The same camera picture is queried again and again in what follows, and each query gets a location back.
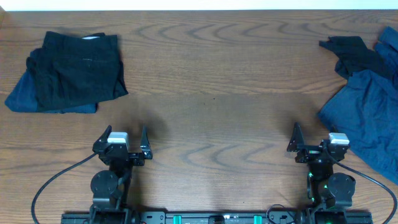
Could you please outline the blue denim shorts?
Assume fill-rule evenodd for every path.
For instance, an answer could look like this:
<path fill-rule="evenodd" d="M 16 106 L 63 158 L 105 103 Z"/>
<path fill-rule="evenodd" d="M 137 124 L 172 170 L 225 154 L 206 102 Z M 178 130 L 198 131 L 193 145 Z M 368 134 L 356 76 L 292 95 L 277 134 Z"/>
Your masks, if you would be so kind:
<path fill-rule="evenodd" d="M 320 110 L 320 121 L 345 133 L 351 150 L 372 169 L 397 182 L 397 31 L 386 27 L 373 51 L 386 61 L 394 78 L 371 70 L 354 72 Z"/>

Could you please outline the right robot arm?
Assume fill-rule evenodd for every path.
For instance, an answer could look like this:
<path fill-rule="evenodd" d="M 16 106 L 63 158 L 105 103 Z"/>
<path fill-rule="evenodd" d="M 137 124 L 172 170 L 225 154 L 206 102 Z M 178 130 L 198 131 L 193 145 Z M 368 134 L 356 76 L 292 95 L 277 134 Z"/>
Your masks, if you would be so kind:
<path fill-rule="evenodd" d="M 320 144 L 308 145 L 298 122 L 294 124 L 287 151 L 297 154 L 296 163 L 307 165 L 307 196 L 312 201 L 311 206 L 296 213 L 296 223 L 348 222 L 346 209 L 353 204 L 356 181 L 350 175 L 333 171 L 348 149 L 349 139 L 343 133 L 330 133 Z"/>

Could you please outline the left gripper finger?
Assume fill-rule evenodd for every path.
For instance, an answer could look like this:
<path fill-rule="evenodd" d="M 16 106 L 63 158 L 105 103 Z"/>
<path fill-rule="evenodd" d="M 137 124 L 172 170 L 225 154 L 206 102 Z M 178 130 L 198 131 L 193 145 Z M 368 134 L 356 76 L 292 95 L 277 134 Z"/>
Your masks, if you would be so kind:
<path fill-rule="evenodd" d="M 140 148 L 144 155 L 144 159 L 152 159 L 152 149 L 150 147 L 150 142 L 147 136 L 147 128 L 145 126 L 142 128 Z"/>
<path fill-rule="evenodd" d="M 107 143 L 108 142 L 108 137 L 111 134 L 111 132 L 112 132 L 112 126 L 109 125 L 105 129 L 104 133 L 97 139 L 96 142 L 100 142 L 100 143 L 104 143 L 105 142 L 105 143 Z"/>

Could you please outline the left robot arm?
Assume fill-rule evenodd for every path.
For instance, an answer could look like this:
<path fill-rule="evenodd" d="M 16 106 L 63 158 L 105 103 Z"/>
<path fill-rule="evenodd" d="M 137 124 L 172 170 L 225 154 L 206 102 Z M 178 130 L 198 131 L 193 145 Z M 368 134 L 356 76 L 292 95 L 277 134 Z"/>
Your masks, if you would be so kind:
<path fill-rule="evenodd" d="M 146 127 L 142 128 L 139 152 L 129 152 L 129 136 L 125 132 L 113 132 L 108 126 L 95 141 L 93 152 L 109 167 L 95 174 L 90 187 L 93 204 L 90 207 L 90 223 L 140 223 L 137 211 L 127 205 L 132 179 L 132 168 L 143 166 L 153 158 Z"/>

